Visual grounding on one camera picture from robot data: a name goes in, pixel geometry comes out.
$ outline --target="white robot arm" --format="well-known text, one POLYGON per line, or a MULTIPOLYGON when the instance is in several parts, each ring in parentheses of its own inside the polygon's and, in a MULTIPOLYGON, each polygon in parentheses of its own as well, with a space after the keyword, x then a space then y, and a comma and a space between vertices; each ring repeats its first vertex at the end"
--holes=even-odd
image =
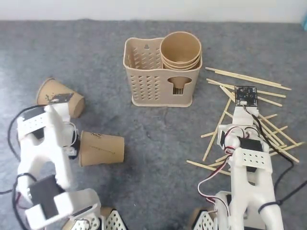
POLYGON ((259 114, 256 88, 236 87, 233 122, 220 125, 217 137, 217 144, 229 155, 231 193, 218 192, 214 217, 204 212, 205 218, 198 219, 206 226, 211 223, 212 230, 283 230, 278 205, 266 206, 258 213, 262 205, 275 201, 275 195, 269 145, 253 125, 251 114, 259 114))
POLYGON ((39 177, 42 166, 51 161, 56 175, 36 182, 28 176, 18 178, 18 190, 32 207, 25 211, 30 228, 41 229, 63 218, 81 219, 81 229, 104 230, 100 201, 93 189, 68 192, 72 173, 68 152, 78 138, 70 124, 67 103, 47 105, 24 113, 17 119, 21 162, 18 174, 39 177))

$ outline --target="cup rim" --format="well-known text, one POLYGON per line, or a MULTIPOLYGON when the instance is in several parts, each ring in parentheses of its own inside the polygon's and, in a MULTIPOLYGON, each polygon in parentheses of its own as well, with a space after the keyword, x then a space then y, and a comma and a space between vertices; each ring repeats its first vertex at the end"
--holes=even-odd
POLYGON ((164 60, 166 60, 168 63, 170 63, 170 64, 172 64, 172 65, 174 65, 174 66, 186 66, 186 65, 189 65, 189 64, 193 63, 193 62, 197 59, 197 57, 198 57, 199 55, 201 55, 201 42, 200 42, 200 40, 199 40, 195 35, 193 35, 193 34, 191 34, 191 33, 189 33, 189 32, 185 32, 185 31, 176 31, 176 32, 172 32, 172 33, 168 34, 167 36, 165 36, 165 37, 163 38, 162 42, 160 43, 160 55, 161 55, 161 57, 164 58, 164 60), (167 59, 167 58, 164 56, 164 54, 162 53, 161 47, 162 47, 162 45, 163 45, 163 42, 164 42, 167 38, 169 38, 170 36, 172 36, 172 35, 174 35, 174 34, 187 34, 187 35, 190 35, 190 36, 194 37, 195 40, 196 40, 196 41, 199 43, 199 45, 200 45, 200 49, 199 49, 197 55, 196 55, 195 57, 193 57, 193 58, 192 58, 191 60, 189 60, 189 61, 180 62, 180 63, 167 59))

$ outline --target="beige plastic caddy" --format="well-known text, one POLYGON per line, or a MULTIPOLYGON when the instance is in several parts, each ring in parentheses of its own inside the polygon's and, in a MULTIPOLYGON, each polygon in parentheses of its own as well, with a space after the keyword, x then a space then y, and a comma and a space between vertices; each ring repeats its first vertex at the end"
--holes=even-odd
MULTIPOLYGON (((181 37, 182 33, 193 36, 186 32, 175 33, 181 33, 181 37)), ((171 39, 177 40, 178 36, 171 36, 171 39)), ((182 54, 182 50, 170 47, 165 48, 166 52, 161 59, 160 45, 163 40, 164 38, 133 37, 126 41, 123 64, 131 87, 132 102, 136 106, 188 107, 192 104, 192 95, 202 66, 200 42, 196 48, 195 42, 185 43, 183 51, 194 50, 196 53, 188 53, 188 58, 184 55, 170 55, 170 50, 173 50, 173 53, 177 50, 178 54, 182 54)))

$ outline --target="red wire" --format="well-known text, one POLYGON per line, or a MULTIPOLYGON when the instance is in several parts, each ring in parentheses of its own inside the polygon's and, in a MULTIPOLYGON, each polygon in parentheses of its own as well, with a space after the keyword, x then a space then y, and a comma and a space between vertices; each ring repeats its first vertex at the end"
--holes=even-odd
POLYGON ((21 193, 18 192, 17 198, 15 200, 17 207, 20 208, 20 209, 24 209, 24 210, 28 209, 27 207, 23 207, 23 206, 19 205, 20 197, 21 197, 21 193))

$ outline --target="brown paper cup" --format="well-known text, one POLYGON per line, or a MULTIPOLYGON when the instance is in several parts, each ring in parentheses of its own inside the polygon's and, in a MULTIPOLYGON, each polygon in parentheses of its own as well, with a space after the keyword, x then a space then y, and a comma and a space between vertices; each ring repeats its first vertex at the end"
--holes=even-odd
POLYGON ((39 88, 36 102, 37 104, 49 104, 53 101, 58 103, 68 102, 69 114, 72 118, 78 118, 85 106, 82 95, 61 84, 54 78, 49 78, 39 88))
POLYGON ((193 34, 174 32, 162 40, 160 53, 166 64, 183 67, 201 55, 201 42, 193 34))
POLYGON ((189 69, 195 68, 195 67, 197 66, 197 64, 199 63, 199 61, 201 60, 201 57, 198 56, 198 58, 197 58, 194 62, 192 62, 191 64, 186 65, 186 66, 174 66, 174 65, 172 65, 172 64, 170 64, 170 63, 168 63, 168 62, 166 62, 166 61, 163 59, 163 57, 161 57, 161 60, 162 60, 162 62, 163 62, 166 66, 168 66, 170 69, 182 70, 182 71, 184 71, 184 70, 189 70, 189 69))
POLYGON ((79 153, 80 166, 112 164, 124 161, 125 139, 82 131, 79 153))
POLYGON ((165 69, 172 69, 172 70, 178 70, 178 71, 186 71, 186 70, 190 70, 190 69, 195 69, 198 66, 198 63, 200 62, 200 60, 201 60, 201 57, 196 59, 196 61, 194 61, 192 63, 192 65, 187 65, 187 66, 184 66, 184 67, 176 67, 176 66, 170 65, 170 64, 164 62, 163 59, 162 59, 162 62, 163 62, 163 65, 164 65, 165 69))

